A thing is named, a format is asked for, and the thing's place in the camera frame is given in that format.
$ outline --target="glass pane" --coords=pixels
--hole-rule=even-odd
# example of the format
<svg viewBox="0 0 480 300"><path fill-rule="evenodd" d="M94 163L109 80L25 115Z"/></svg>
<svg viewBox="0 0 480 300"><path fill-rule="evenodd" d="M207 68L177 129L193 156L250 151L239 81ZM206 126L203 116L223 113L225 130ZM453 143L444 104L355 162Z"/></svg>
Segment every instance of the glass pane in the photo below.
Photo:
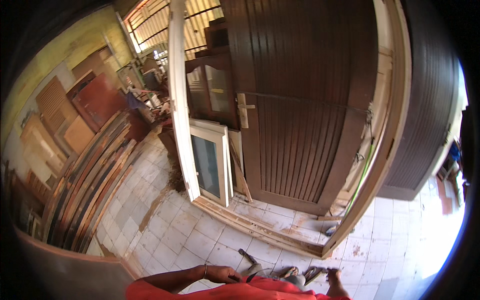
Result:
<svg viewBox="0 0 480 300"><path fill-rule="evenodd" d="M205 100L205 89L202 85L202 68L196 67L192 72L187 74L188 87L192 95L192 108L198 110L207 110Z"/></svg>
<svg viewBox="0 0 480 300"><path fill-rule="evenodd" d="M229 112L227 94L227 75L223 70L217 70L205 65L207 75L208 93L213 111Z"/></svg>
<svg viewBox="0 0 480 300"><path fill-rule="evenodd" d="M215 143L192 135L192 148L198 172L198 185L220 198Z"/></svg>

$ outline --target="corrugated roof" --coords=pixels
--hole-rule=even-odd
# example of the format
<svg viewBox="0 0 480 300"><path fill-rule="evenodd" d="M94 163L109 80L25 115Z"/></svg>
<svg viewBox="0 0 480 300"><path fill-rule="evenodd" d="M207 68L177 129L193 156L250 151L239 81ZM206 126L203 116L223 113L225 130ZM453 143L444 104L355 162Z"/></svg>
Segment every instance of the corrugated roof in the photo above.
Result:
<svg viewBox="0 0 480 300"><path fill-rule="evenodd" d="M124 20L137 53L149 53L153 49L168 49L169 0L141 2ZM186 0L185 59L195 58L195 52L207 49L204 29L208 22L223 17L219 0Z"/></svg>

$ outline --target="green hose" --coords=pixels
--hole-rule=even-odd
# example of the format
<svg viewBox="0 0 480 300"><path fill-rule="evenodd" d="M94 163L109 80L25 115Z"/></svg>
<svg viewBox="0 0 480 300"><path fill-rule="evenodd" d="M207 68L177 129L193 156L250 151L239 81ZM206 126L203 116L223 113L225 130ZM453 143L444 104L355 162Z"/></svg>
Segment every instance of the green hose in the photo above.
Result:
<svg viewBox="0 0 480 300"><path fill-rule="evenodd" d="M373 141L374 141L374 139L372 139L372 141L370 142L370 150L368 151L367 159L365 160L365 167L363 168L363 172L362 172L359 184L357 186L357 189L355 190L355 193L353 194L352 200L350 201L350 203L347 206L347 211L345 212L345 215L348 214L348 212L350 211L350 208L352 207L353 203L355 202L355 199L357 198L357 195L359 194L359 191L360 191L360 186L362 185L363 180L365 179L365 174L367 174L367 169L368 169L368 166L369 166L369 163L370 163L370 156L372 155L372 151L373 151Z"/></svg>

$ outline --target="yellow wall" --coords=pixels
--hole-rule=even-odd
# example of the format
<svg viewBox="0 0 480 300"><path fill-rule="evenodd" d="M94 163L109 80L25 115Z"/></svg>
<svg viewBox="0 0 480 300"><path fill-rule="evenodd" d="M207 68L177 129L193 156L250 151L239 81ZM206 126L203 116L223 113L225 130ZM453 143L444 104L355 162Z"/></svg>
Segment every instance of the yellow wall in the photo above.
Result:
<svg viewBox="0 0 480 300"><path fill-rule="evenodd" d="M5 147L14 121L31 95L45 76L62 61L71 70L92 52L106 45L105 33L122 66L132 54L112 6L107 6L77 21L41 49L14 83L1 112L1 151ZM111 63L114 70L120 67Z"/></svg>

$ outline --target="hand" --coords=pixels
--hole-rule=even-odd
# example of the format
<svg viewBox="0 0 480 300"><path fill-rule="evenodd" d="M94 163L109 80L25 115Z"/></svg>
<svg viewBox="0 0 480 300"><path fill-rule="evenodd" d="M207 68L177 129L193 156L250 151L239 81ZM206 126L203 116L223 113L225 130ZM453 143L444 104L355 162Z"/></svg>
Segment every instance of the hand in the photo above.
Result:
<svg viewBox="0 0 480 300"><path fill-rule="evenodd" d="M340 281L340 275L342 274L342 271L334 268L333 269L327 268L327 271L328 271L327 273L328 283L330 285Z"/></svg>
<svg viewBox="0 0 480 300"><path fill-rule="evenodd" d="M231 267L208 265L205 278L215 283L238 283L241 275Z"/></svg>

